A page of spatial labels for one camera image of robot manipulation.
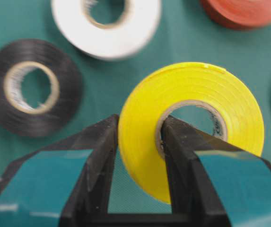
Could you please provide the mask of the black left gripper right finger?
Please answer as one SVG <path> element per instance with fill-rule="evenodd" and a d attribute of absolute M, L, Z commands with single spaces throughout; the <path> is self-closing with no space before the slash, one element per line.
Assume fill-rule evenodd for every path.
<path fill-rule="evenodd" d="M 170 199 L 193 227 L 271 227 L 271 163 L 167 117 L 161 129 Z"/>

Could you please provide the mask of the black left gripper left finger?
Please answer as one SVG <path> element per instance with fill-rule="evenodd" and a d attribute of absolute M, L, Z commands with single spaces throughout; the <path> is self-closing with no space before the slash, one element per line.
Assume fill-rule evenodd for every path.
<path fill-rule="evenodd" d="M 10 162 L 0 176 L 0 227 L 75 227 L 106 212 L 118 120 L 111 115 Z"/>

